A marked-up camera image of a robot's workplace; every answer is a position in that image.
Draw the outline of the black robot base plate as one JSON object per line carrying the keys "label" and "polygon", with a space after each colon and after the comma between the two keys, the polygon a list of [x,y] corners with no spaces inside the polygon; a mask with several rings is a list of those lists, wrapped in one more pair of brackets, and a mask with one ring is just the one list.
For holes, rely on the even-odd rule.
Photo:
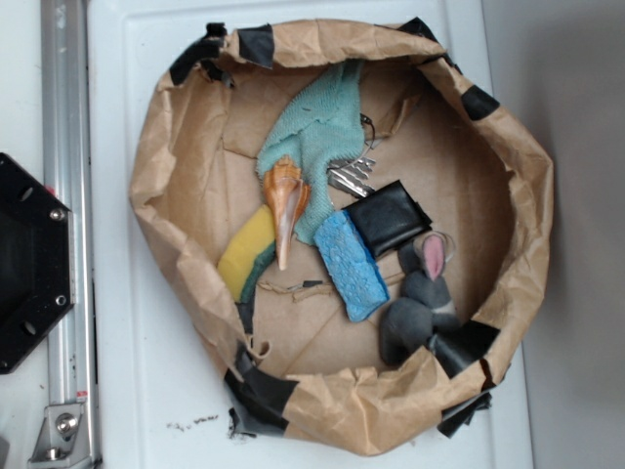
{"label": "black robot base plate", "polygon": [[1,155],[1,373],[14,372],[73,306],[71,211]]}

